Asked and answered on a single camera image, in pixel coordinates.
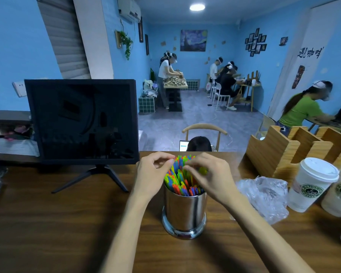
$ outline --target ceiling light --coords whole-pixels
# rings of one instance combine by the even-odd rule
[[[205,5],[204,4],[194,4],[194,5],[191,5],[189,7],[189,9],[191,11],[201,11],[201,10],[204,10],[205,9]]]

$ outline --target starry night painting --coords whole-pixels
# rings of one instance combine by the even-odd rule
[[[205,52],[207,30],[181,30],[181,52]]]

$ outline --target stainless steel cup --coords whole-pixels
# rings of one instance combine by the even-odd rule
[[[170,191],[164,185],[164,207],[162,223],[164,229],[174,237],[193,239],[198,237],[206,225],[207,194],[185,197]]]

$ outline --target woman in green shirt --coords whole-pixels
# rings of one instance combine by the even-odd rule
[[[329,122],[335,117],[324,114],[316,100],[328,101],[332,83],[320,81],[314,83],[302,93],[294,95],[285,105],[283,115],[277,121],[280,132],[288,136],[291,127],[302,126],[306,118],[314,118],[319,122]]]

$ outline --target gray floor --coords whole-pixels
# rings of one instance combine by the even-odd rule
[[[251,134],[258,130],[263,115],[258,111],[250,112],[250,105],[237,104],[237,111],[215,111],[207,106],[211,101],[205,92],[181,92],[183,112],[169,112],[157,108],[154,114],[139,114],[139,130],[143,130],[148,141],[144,150],[178,151],[179,140],[185,140],[182,130],[195,123],[212,123],[227,131],[221,134],[219,151],[245,152]],[[217,131],[196,129],[190,130],[189,140],[196,136],[206,136],[214,146],[217,142]]]

